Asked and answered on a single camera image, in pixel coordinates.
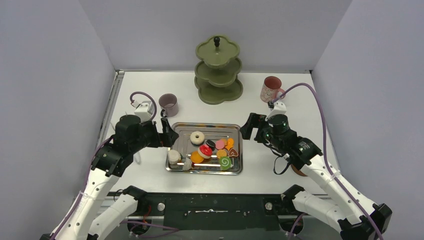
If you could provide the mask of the white ring donut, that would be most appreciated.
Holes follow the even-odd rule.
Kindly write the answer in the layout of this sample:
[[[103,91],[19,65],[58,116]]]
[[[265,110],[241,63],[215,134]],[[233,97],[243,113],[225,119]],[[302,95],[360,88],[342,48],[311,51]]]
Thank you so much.
[[[190,141],[193,145],[202,145],[205,141],[205,135],[201,131],[194,131],[190,134]]]

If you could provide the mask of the chocolate white half cake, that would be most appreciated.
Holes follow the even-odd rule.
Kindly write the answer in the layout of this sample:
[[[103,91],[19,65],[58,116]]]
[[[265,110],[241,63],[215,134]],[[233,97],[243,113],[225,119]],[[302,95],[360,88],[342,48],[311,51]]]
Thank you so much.
[[[193,166],[192,160],[190,158],[185,158],[184,164],[182,166],[182,170],[183,171],[189,171],[189,170],[192,169],[192,166]]]

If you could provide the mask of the pink macaron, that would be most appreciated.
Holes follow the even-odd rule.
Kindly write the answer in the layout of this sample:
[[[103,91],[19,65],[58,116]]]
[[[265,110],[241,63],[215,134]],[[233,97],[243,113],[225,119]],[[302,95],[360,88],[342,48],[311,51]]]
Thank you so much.
[[[217,150],[221,150],[221,149],[224,149],[225,148],[225,145],[224,145],[224,143],[222,142],[221,139],[220,140],[217,140],[215,142],[215,145],[216,145],[216,149]]]

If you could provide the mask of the black sandwich cookie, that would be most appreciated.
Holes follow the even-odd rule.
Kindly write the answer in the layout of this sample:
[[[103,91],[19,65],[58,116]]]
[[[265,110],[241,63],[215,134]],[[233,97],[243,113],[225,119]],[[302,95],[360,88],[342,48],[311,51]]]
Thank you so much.
[[[212,150],[215,150],[216,149],[216,144],[215,144],[215,142],[213,140],[208,139],[208,140],[205,141],[205,144],[209,148],[211,148]]]

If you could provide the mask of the metal serving tongs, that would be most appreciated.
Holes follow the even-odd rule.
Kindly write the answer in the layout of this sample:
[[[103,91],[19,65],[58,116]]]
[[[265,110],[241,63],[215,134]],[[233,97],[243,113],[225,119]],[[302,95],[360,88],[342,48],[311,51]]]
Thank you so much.
[[[134,154],[134,161],[136,162],[137,165],[141,165],[142,164],[142,159],[141,159],[140,152],[136,152]]]

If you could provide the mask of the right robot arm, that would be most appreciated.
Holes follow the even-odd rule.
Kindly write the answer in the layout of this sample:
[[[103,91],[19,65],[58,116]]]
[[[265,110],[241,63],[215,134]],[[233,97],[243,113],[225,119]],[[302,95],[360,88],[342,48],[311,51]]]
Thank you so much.
[[[251,113],[240,132],[284,158],[312,179],[333,201],[327,202],[294,184],[281,195],[281,207],[289,214],[296,211],[313,216],[339,232],[344,240],[381,240],[387,230],[392,210],[360,193],[327,161],[321,149],[310,139],[299,136],[289,126],[288,117]]]

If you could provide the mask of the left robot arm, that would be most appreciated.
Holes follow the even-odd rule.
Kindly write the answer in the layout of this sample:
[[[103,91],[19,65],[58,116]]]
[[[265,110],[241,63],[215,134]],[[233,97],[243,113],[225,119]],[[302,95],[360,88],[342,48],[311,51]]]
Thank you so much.
[[[167,117],[161,118],[162,132],[153,120],[141,121],[136,115],[124,115],[115,125],[115,133],[95,152],[82,190],[59,225],[41,236],[42,240],[103,240],[127,216],[147,211],[146,192],[129,186],[100,216],[101,204],[111,188],[144,148],[170,148],[179,135]]]

